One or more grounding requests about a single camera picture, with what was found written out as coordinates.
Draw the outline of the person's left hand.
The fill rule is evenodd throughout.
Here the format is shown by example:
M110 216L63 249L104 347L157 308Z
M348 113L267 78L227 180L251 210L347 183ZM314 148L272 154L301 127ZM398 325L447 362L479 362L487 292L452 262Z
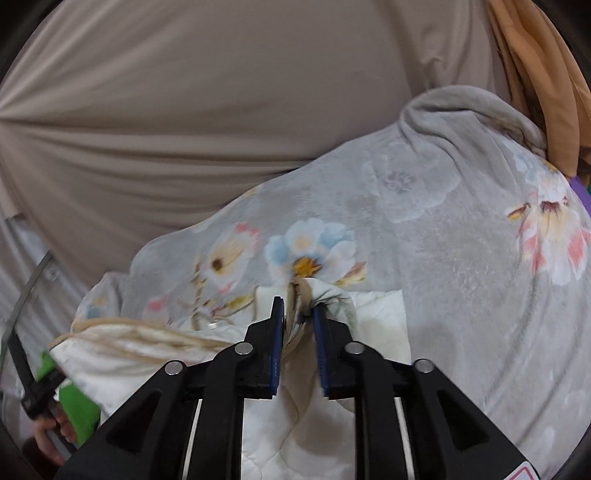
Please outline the person's left hand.
M54 464L62 467L66 459L50 437L56 431L59 431L69 444L77 444L76 431L59 402L55 404L49 416L40 415L33 421L33 434L41 453Z

